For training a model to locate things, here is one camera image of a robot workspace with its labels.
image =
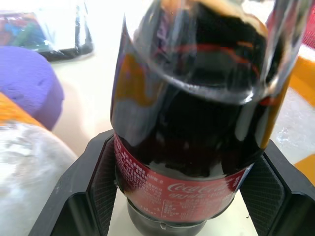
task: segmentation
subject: coca-cola bottle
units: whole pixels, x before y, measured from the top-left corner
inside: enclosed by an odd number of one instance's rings
[[[142,234],[193,236],[267,146],[284,41],[261,83],[268,30],[237,1],[129,2],[111,107],[118,185]]]

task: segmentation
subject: purple object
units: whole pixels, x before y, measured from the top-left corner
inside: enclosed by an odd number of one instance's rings
[[[0,92],[49,130],[61,114],[61,84],[50,63],[34,51],[0,47]]]

